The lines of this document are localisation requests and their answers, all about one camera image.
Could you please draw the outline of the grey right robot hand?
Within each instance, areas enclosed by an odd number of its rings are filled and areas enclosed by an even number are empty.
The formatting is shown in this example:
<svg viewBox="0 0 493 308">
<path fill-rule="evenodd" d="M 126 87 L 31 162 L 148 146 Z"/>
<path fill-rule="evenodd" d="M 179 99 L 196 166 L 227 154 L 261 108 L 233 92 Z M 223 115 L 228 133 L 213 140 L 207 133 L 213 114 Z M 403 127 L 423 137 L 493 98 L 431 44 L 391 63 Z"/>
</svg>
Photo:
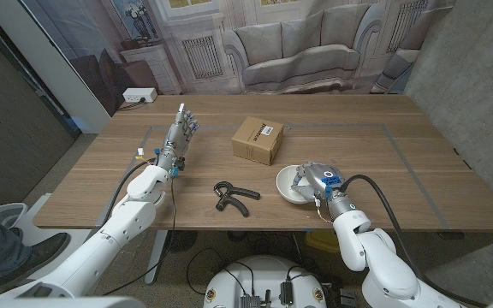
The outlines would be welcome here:
<svg viewBox="0 0 493 308">
<path fill-rule="evenodd" d="M 309 201 L 327 199 L 345 181 L 339 169 L 324 163 L 303 163 L 296 171 L 291 189 Z"/>
</svg>

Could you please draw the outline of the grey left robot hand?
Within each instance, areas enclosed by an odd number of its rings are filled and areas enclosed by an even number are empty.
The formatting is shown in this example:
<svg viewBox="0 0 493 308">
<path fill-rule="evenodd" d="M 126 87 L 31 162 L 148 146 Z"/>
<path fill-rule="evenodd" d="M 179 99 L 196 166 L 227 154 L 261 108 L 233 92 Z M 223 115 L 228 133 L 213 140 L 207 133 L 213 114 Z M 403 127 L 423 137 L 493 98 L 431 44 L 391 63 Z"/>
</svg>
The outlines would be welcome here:
<svg viewBox="0 0 493 308">
<path fill-rule="evenodd" d="M 158 167 L 169 170 L 177 158 L 185 156 L 189 142 L 199 128 L 198 121 L 193 118 L 194 114 L 190 110 L 186 111 L 185 104 L 181 103 L 175 122 L 163 140 L 157 160 Z"/>
</svg>

